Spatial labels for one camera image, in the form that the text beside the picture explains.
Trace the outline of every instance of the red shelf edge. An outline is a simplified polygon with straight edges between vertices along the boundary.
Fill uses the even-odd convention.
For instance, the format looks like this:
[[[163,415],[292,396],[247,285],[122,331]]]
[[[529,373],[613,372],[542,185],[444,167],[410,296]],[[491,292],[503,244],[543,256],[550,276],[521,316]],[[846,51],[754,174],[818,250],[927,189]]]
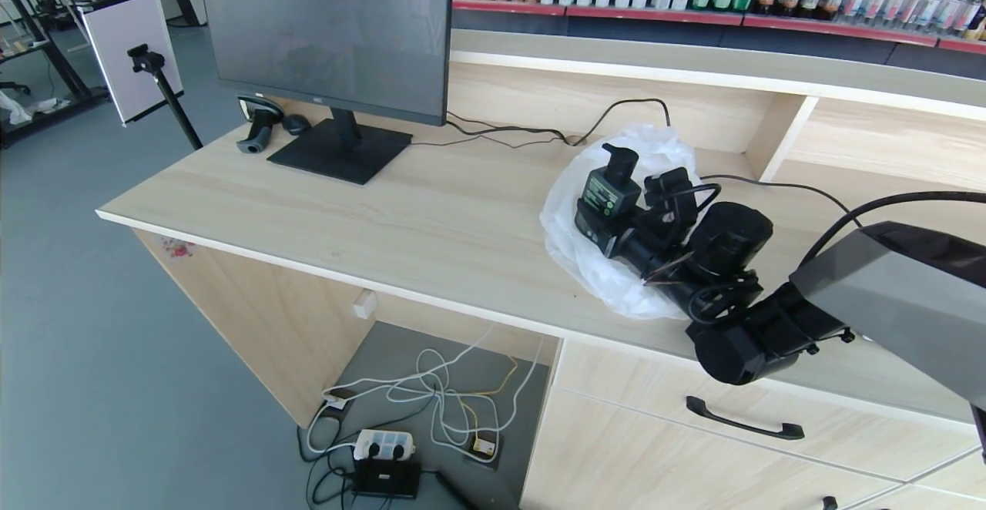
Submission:
[[[740,14],[718,14],[718,12],[663,11],[654,8],[596,8],[594,5],[570,5],[565,12],[569,16],[592,16],[593,18],[630,18],[639,21],[701,22],[705,25],[739,26],[743,22]]]
[[[562,5],[543,5],[537,2],[490,2],[485,0],[453,0],[451,7],[473,12],[503,12],[503,14],[564,15]]]
[[[971,54],[986,54],[986,42],[980,42],[979,40],[941,39],[937,43],[937,47],[940,47],[943,50],[954,50],[957,52],[966,52]]]
[[[837,22],[817,22],[800,18],[777,18],[777,16],[746,15],[743,26],[757,29],[798,30],[798,32],[817,32],[837,36],[851,36],[857,39],[883,40],[934,47],[937,39],[934,36],[913,32],[895,32],[894,30],[870,29],[866,26],[839,25]]]

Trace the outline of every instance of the computer monitor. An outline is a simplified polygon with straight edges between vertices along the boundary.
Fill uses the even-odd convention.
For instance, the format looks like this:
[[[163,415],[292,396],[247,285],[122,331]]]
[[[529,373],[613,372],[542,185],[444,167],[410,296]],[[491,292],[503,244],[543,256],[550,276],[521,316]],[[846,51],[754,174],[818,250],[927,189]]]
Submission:
[[[444,125],[451,0],[205,0],[219,78],[331,107],[271,162],[365,184],[410,135],[353,111]]]

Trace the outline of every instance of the monitor base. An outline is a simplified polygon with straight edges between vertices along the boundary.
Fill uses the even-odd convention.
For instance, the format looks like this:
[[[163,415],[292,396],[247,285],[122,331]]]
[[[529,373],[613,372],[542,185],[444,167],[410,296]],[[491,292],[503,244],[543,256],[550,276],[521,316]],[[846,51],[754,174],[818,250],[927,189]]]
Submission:
[[[339,134],[336,121],[325,119],[267,158],[294,169],[366,184],[411,144],[411,135],[357,125],[359,140]]]

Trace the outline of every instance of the computer mouse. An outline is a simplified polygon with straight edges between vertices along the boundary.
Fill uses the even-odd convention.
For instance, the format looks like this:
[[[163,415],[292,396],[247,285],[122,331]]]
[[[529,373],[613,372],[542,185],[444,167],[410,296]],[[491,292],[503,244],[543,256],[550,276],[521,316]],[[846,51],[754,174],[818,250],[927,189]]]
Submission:
[[[307,117],[301,116],[299,113],[292,113],[291,116],[286,116],[281,124],[284,125],[284,130],[295,136],[311,128],[311,123],[309,123]]]

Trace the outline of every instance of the white board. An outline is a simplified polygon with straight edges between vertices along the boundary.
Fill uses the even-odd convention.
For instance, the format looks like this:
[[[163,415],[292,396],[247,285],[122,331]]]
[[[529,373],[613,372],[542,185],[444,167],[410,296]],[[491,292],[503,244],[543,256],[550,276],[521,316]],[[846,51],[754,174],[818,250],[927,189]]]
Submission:
[[[125,125],[165,102],[150,72],[133,71],[127,50],[147,44],[152,52],[165,56],[163,74],[176,95],[182,92],[182,78],[161,0],[108,0],[105,4],[83,12],[82,21],[116,112]]]

